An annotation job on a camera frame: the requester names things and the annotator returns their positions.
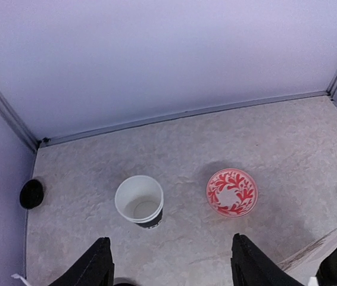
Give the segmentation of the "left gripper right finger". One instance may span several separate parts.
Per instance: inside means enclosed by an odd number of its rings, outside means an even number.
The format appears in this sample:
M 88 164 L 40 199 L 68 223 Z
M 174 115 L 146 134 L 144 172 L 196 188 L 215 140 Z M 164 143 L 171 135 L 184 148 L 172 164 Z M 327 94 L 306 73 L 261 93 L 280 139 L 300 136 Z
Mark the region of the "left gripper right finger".
M 246 235 L 232 240 L 232 281 L 234 286 L 300 285 L 267 257 Z

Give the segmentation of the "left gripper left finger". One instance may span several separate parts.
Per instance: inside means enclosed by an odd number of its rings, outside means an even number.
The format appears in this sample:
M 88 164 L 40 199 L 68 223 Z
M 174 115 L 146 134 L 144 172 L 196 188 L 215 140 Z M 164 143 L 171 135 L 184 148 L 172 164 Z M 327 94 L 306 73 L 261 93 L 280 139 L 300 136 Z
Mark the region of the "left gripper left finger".
M 114 263 L 111 241 L 98 238 L 86 252 L 50 286 L 113 285 Z

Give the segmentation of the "stack of black paper cups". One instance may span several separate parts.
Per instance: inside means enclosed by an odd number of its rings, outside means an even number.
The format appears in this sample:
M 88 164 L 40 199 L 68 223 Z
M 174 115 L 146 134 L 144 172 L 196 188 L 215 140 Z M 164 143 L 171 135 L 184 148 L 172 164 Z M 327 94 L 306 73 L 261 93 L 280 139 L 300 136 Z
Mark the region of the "stack of black paper cups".
M 164 192 L 150 176 L 136 175 L 124 180 L 117 188 L 114 202 L 121 216 L 141 228 L 154 228 L 162 220 Z

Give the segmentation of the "white paper takeout bag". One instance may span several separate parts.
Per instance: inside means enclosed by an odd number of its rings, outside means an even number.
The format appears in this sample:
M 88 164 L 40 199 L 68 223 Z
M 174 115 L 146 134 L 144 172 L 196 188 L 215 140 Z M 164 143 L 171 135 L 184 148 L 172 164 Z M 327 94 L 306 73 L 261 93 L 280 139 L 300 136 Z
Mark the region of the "white paper takeout bag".
M 337 227 L 278 264 L 285 273 L 306 285 L 321 262 L 337 248 Z

